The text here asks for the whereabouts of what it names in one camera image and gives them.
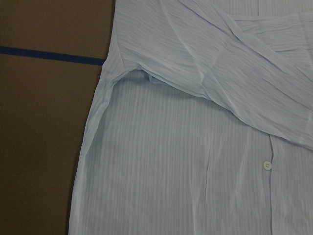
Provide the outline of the light blue button shirt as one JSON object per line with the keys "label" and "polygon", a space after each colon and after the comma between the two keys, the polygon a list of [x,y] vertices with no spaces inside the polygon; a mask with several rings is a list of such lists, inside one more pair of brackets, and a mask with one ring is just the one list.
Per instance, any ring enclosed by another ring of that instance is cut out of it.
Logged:
{"label": "light blue button shirt", "polygon": [[312,234],[312,11],[116,1],[68,232]]}

